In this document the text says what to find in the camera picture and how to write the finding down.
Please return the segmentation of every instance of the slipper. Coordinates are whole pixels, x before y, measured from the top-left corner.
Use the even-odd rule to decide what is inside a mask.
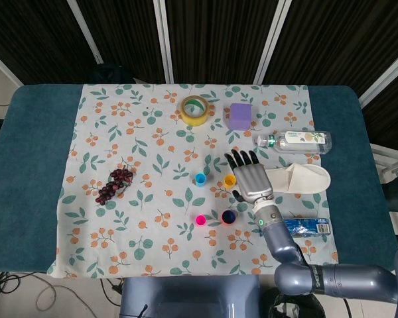
[[[287,168],[266,169],[274,192],[320,193],[330,185],[326,169],[315,164],[291,164]]]

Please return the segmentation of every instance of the purple block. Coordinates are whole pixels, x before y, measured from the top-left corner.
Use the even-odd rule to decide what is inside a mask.
[[[232,104],[229,128],[234,131],[246,131],[252,121],[251,107],[251,104]]]

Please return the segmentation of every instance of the black curtain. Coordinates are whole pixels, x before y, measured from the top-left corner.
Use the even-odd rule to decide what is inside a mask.
[[[149,83],[165,82],[152,0],[78,0],[78,5],[104,62]]]
[[[398,0],[294,0],[263,83],[360,96],[397,58]]]
[[[176,83],[253,82],[277,0],[166,0]]]
[[[92,51],[66,0],[0,0],[0,60],[24,83],[84,83]]]
[[[398,77],[363,109],[370,142],[398,150]]]

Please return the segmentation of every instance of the water bottle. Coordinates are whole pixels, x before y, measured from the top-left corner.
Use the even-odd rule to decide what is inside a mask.
[[[326,131],[284,131],[261,134],[253,139],[260,147],[289,154],[326,154],[332,149],[332,137]]]

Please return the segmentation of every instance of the grapes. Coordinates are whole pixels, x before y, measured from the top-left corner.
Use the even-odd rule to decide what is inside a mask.
[[[122,169],[116,169],[112,171],[110,174],[113,181],[109,181],[106,183],[104,187],[102,187],[98,193],[99,197],[96,198],[96,203],[100,205],[105,205],[106,201],[109,201],[115,194],[117,194],[117,190],[123,189],[120,193],[123,193],[125,189],[127,189],[133,180],[133,172],[128,171],[125,166]]]

